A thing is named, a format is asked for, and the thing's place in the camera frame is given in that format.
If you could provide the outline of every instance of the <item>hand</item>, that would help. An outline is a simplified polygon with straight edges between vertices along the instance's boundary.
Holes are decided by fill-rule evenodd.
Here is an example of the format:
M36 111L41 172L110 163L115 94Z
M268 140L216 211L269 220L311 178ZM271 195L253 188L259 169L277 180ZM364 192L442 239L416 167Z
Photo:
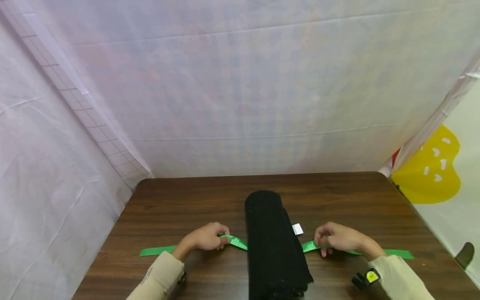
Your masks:
M223 249L225 244L230 244L230 238L220 238L219 235L230 234L227 226L218 222L208 223L207 225L198 228L189 235L186 239L191 239L197 249L213 250Z
M227 226L218 222L208 223L207 225L198 228L189 233L183 238L177 247L172 251L172 255L179 261L184 261L185 258L195 249L213 250L223 249L225 244L230 244L230 238L220 238L219 235L230 234Z
M328 222L315 231L315 245L317 247L332 247L342 251L360 252L368 260L379 256L386 256L383 249L373 239L352 229L337 223ZM332 254L333 249L321 249L322 257Z

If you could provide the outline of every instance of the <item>person's left hand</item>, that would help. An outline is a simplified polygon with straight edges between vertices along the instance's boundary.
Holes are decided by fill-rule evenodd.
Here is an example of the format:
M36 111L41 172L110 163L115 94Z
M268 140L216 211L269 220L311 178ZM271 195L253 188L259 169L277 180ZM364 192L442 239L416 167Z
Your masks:
M191 239L197 249L213 250L223 249L223 246L230 244L230 238L220 238L219 235L230 234L227 226L218 222L208 223L207 225L198 228L189 235L186 239Z

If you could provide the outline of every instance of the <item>yellow sticker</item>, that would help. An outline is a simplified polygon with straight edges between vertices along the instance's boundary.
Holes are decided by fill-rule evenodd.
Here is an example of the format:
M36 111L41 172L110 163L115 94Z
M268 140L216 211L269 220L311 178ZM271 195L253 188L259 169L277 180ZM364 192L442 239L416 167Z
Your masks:
M378 280L378 276L374 271L368 271L367 274L365 275L365 277L367 278L368 282L370 282L370 283Z

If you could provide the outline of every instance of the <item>beige sleeve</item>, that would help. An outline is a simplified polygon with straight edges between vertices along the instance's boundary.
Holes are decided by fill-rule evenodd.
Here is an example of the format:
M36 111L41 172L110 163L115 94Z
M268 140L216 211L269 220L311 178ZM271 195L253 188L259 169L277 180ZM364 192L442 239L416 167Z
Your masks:
M183 275L183 263L168 252L162 252L150 266L142 282L127 300L164 300Z
M381 256L369 263L380 274L380 284L392 300L432 300L423 281L396 255Z

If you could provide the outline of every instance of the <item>wrist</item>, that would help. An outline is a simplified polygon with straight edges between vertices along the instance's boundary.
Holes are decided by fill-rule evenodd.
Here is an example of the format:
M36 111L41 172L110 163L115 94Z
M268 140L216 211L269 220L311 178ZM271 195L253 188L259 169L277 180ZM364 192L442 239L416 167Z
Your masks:
M382 247L368 236L363 237L357 252L361 253L368 261L372 261L380 256L387 256Z
M195 249L197 249L195 239L187 235L180 241L171 254L179 261L184 262L187 256Z

